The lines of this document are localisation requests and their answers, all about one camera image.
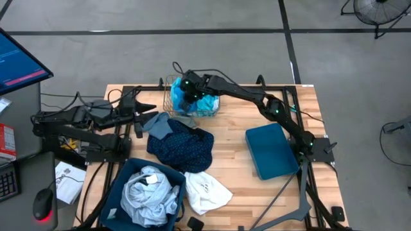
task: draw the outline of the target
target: gray desk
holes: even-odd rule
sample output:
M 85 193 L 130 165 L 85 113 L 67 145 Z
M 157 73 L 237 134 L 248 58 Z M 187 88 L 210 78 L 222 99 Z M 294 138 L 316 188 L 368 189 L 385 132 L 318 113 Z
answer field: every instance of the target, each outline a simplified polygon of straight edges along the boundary
M 40 110 L 40 84 L 25 87 L 3 97 L 12 101 L 0 115 L 0 123 L 14 129 L 21 193 L 0 202 L 0 230 L 52 230 L 57 226 L 55 184 L 51 187 L 54 198 L 49 221 L 40 223 L 33 217 L 36 194 L 55 179 L 54 154 L 38 154 L 42 148 L 41 138 L 31 131 L 33 125 L 30 116 Z

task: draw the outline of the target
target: red box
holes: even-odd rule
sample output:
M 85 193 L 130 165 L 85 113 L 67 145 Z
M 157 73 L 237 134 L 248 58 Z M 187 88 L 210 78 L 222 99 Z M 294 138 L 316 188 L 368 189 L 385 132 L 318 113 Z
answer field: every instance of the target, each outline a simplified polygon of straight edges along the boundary
M 14 129 L 2 123 L 0 123 L 0 158 L 5 158 L 9 162 L 16 158 Z

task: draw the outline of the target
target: desk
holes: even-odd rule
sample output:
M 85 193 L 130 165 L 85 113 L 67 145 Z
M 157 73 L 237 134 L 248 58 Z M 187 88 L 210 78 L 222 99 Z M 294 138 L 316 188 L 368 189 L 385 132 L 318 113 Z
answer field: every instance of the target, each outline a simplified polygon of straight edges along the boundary
M 123 86 L 108 85 L 105 97 L 107 98 L 110 90 L 121 90 Z M 301 110 L 310 113 L 314 117 L 321 118 L 314 87 L 312 85 L 296 85 L 295 88 Z M 283 98 L 278 91 L 268 93 L 279 99 Z M 119 97 L 120 93 L 114 91 L 110 96 L 110 100 Z M 157 105 L 156 109 L 161 112 L 163 111 L 163 97 L 163 91 L 141 91 L 137 99 L 142 103 Z M 179 223 L 176 223 L 176 226 L 182 230 L 190 230 L 186 225 L 191 216 L 205 223 L 204 230 L 237 230 L 239 225 L 243 225 L 248 230 L 289 178 L 289 176 L 282 176 L 265 181 L 258 178 L 245 142 L 245 130 L 266 125 L 270 121 L 267 121 L 252 103 L 229 96 L 222 96 L 220 99 L 221 108 L 215 117 L 195 118 L 195 121 L 200 128 L 214 135 L 213 163 L 206 172 L 226 186 L 234 196 L 228 205 L 209 211 L 203 216 L 195 214 L 185 199 L 186 214 Z M 316 137 L 323 137 L 326 134 L 324 125 L 321 122 L 304 114 L 302 120 L 305 129 L 312 132 Z M 103 131 L 103 133 L 112 133 L 113 131 L 114 129 L 109 129 Z M 142 139 L 136 139 L 132 131 L 130 137 L 132 139 L 130 157 L 143 158 L 159 163 L 155 155 L 146 152 L 147 133 L 144 134 Z M 99 163 L 95 163 L 87 168 L 85 183 L 77 209 L 78 215 L 81 214 L 85 189 L 98 166 Z M 331 211 L 332 206 L 344 207 L 334 171 L 323 163 L 313 163 L 313 168 L 319 197 L 324 205 L 329 211 Z M 92 183 L 85 202 L 85 217 L 95 208 L 101 198 L 106 171 L 107 164 L 100 169 Z M 298 207 L 298 202 L 299 188 L 297 179 L 294 179 L 274 206 L 266 213 L 260 224 L 295 210 Z M 315 217 L 313 209 L 310 210 L 310 213 L 312 217 Z M 317 225 L 314 219 L 311 219 L 311 222 L 313 226 Z M 342 224 L 348 226 L 347 220 Z M 293 220 L 285 221 L 269 230 L 305 230 L 305 226 L 304 221 Z

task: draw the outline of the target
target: laundry basket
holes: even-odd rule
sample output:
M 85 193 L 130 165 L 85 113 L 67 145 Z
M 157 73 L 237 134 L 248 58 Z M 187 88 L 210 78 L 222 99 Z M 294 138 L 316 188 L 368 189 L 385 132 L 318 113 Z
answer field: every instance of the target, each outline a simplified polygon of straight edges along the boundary
M 167 176 L 167 179 L 172 187 L 174 187 L 175 185 L 180 186 L 180 192 L 177 196 L 177 211 L 174 215 L 167 214 L 168 222 L 161 227 L 144 228 L 141 225 L 133 223 L 131 217 L 121 208 L 120 205 L 124 185 L 128 182 L 128 179 L 134 173 L 140 172 L 140 170 L 145 166 L 153 166 L 159 169 Z M 184 205 L 182 204 L 182 200 L 185 193 L 186 177 L 183 174 L 164 165 L 138 158 L 131 158 L 124 164 L 124 167 L 117 177 L 117 180 L 114 182 L 107 202 L 104 205 L 103 210 L 101 211 L 101 224 L 113 231 L 172 231 L 174 223 L 180 221 L 181 219 L 177 217 L 180 208 L 182 208 L 182 213 L 184 215 Z M 109 215 L 112 215 L 110 213 L 114 213 L 114 218 L 107 219 Z
M 178 76 L 175 75 L 169 75 L 166 77 L 166 81 L 164 83 L 164 102 L 162 105 L 164 111 L 168 112 L 171 116 L 213 117 L 217 114 L 220 109 L 220 97 L 218 97 L 218 108 L 216 110 L 195 110 L 190 112 L 176 110 L 173 105 L 173 100 L 171 99 L 171 86 L 177 78 Z

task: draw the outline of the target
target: computer mouse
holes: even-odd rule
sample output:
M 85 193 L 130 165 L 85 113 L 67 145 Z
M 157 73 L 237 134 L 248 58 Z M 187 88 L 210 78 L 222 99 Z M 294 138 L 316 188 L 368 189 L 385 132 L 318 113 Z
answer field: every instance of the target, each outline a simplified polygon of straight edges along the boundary
M 33 202 L 33 215 L 37 220 L 43 220 L 51 211 L 53 191 L 51 189 L 40 190 Z

